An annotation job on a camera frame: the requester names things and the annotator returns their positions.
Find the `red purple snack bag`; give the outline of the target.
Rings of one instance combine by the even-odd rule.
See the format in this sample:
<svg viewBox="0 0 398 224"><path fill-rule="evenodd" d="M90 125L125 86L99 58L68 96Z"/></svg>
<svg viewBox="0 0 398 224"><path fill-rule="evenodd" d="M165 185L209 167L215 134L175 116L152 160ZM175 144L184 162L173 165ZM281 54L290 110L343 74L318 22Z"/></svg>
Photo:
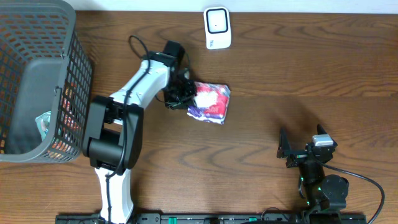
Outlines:
<svg viewBox="0 0 398 224"><path fill-rule="evenodd" d="M231 91L225 84L195 82L197 93L187 115L207 123L224 124Z"/></svg>

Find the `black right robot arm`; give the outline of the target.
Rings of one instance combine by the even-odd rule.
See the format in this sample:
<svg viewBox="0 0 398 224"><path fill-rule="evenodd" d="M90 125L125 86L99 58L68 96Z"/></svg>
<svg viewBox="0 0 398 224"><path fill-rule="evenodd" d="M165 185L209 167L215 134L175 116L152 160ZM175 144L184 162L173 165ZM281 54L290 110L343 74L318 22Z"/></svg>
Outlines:
<svg viewBox="0 0 398 224"><path fill-rule="evenodd" d="M285 131L280 129L279 132L277 157L286 160L286 167L299 169L300 196L318 211L338 212L346 207L348 180L338 175L325 175L323 170L333 159L337 145L321 125L317 126L312 141L301 150L292 149Z"/></svg>

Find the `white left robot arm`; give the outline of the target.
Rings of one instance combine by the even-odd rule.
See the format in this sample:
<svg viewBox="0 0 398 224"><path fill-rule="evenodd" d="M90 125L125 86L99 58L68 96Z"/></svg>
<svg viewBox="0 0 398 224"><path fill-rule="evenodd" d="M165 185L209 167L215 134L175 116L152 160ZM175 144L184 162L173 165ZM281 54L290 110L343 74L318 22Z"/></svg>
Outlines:
<svg viewBox="0 0 398 224"><path fill-rule="evenodd" d="M185 49L168 41L161 52L147 50L139 70L109 97L96 96L90 104L82 152L101 186L103 223L127 223L134 209L131 170L142 149L144 111L158 92L164 106L187 110L197 93L189 69L181 68Z"/></svg>

